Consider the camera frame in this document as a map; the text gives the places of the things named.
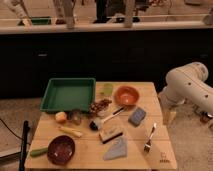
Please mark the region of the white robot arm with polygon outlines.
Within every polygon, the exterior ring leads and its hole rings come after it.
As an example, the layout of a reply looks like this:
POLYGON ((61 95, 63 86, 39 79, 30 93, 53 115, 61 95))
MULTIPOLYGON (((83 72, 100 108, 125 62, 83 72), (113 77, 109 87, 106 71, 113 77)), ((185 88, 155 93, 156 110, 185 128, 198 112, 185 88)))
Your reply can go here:
POLYGON ((166 74, 166 86, 158 94, 165 125, 173 121, 175 107, 185 100, 190 100, 205 112, 213 114, 213 87, 205 83, 208 75, 207 67, 201 62, 174 68, 166 74))

